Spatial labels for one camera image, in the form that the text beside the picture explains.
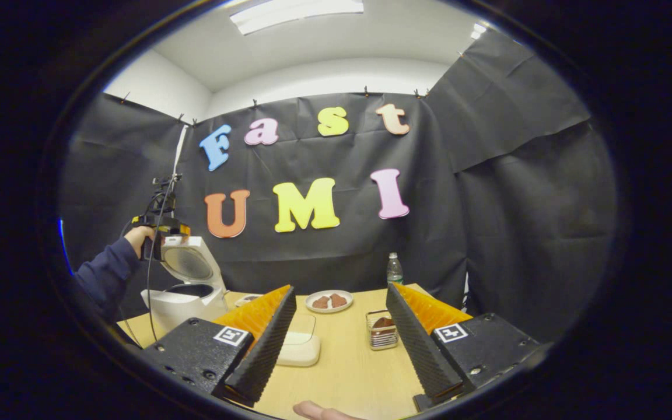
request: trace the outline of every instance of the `foam letter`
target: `foam letter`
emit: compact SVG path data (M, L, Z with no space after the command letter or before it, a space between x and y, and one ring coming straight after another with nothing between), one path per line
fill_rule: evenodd
M230 193L230 198L235 203L235 220L231 225L222 223L222 202L224 194L211 194L206 196L206 225L209 232L216 237L235 237L245 229L245 201L250 196L248 190L237 190Z
M398 118L399 115L405 115L405 112L403 112L403 109L396 109L395 107L394 104L384 104L384 106L379 107L375 112L378 115L382 115L385 130L395 135L405 135L410 128L408 124L402 124Z
M310 185L307 198L302 198L302 194L293 183L274 186L274 193L279 197L279 223L274 226L274 230L277 232L294 230L290 212L301 229L307 227L310 215L314 211L315 217L311 225L315 229L338 226L340 221L334 214L334 202L331 196L331 189L335 185L336 181L333 178L318 178Z
M318 113L318 132L322 136L343 135L349 129L349 121L344 119L347 110L343 107L325 107Z
M210 171L219 168L219 165L227 162L229 155L227 155L227 153L222 153L222 149L226 151L230 146L230 141L226 136L230 131L232 131L232 128L225 124L222 127L217 128L198 144L198 147L203 147L206 152L206 157L209 159Z
M251 146L263 143L273 144L279 139L277 136L277 127L279 123L273 118L261 118L251 122L248 134L245 135L245 142Z
M408 207L401 201L401 193L398 191L398 178L400 172L397 169L381 169L370 174L370 178L378 183L380 201L383 208L378 215L381 219L400 218L408 215Z

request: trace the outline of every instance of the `navy sleeve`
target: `navy sleeve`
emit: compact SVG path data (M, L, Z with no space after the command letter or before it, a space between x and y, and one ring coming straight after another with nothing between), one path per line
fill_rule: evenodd
M118 305L126 292L128 277L139 266L139 258L125 237L105 247L95 260L77 269L74 277L90 296L100 316L114 322Z

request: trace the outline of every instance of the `orange letter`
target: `orange letter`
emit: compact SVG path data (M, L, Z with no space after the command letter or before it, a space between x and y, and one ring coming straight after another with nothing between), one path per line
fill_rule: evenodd
M231 225L222 223L222 201L224 194L211 194L206 196L206 224L209 232L216 237L235 237L245 229L245 200L250 196L248 190L237 190L230 193L230 198L235 203L235 220Z
M409 130L408 124L402 124L401 120L398 119L398 116L405 115L405 112L403 112L403 109L396 109L395 107L394 104L384 104L375 112L382 115L385 130L395 135L405 135Z

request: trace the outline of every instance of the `person's hand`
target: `person's hand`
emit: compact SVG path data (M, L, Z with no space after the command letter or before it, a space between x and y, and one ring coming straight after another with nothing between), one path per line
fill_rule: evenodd
M323 408L312 401L302 401L295 404L292 410L310 420L363 420L363 418L351 417L351 415L333 408Z
M137 226L128 231L125 234L126 240L131 244L131 247L136 251L136 257L142 257L142 245L144 244L144 239L152 239L155 236L155 230L149 226Z

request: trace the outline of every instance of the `white ceiling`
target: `white ceiling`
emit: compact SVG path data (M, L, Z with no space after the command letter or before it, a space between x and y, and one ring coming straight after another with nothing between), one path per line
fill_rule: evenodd
M229 16L261 3L216 8L155 51L212 92L285 67L341 58L403 58L450 66L478 19L438 0L365 0L363 14L315 16L243 36Z

